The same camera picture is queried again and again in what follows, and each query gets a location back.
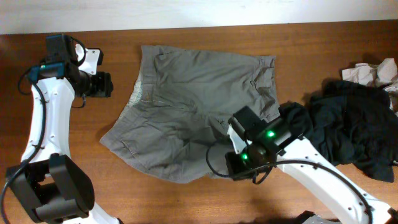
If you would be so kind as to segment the grey shorts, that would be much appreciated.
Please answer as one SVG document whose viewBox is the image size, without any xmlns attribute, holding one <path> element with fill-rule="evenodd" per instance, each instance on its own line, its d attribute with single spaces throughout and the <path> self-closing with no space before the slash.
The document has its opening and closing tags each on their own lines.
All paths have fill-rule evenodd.
<svg viewBox="0 0 398 224">
<path fill-rule="evenodd" d="M 103 146 L 127 165 L 186 184 L 226 172 L 228 119 L 244 106 L 279 115 L 275 56 L 142 46 L 134 91 Z"/>
</svg>

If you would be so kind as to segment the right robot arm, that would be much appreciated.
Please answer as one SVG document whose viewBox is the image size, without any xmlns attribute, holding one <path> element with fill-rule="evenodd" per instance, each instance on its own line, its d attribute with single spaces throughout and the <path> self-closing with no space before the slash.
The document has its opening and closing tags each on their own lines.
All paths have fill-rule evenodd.
<svg viewBox="0 0 398 224">
<path fill-rule="evenodd" d="M 234 152 L 225 158 L 234 181 L 278 168 L 316 196 L 340 223 L 397 223 L 397 210 L 347 178 L 281 117 L 268 123 L 245 106 L 228 123 Z"/>
</svg>

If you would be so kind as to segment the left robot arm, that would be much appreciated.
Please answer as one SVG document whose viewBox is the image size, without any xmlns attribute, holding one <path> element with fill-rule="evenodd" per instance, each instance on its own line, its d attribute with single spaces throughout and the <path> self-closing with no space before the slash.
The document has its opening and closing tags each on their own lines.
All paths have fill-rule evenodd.
<svg viewBox="0 0 398 224">
<path fill-rule="evenodd" d="M 7 168 L 3 189 L 35 223 L 120 223 L 95 202 L 92 181 L 72 161 L 68 140 L 73 100 L 111 96 L 110 74 L 97 70 L 103 52 L 65 34 L 45 42 L 47 56 L 22 75 L 31 85 L 32 122 L 21 163 Z"/>
</svg>

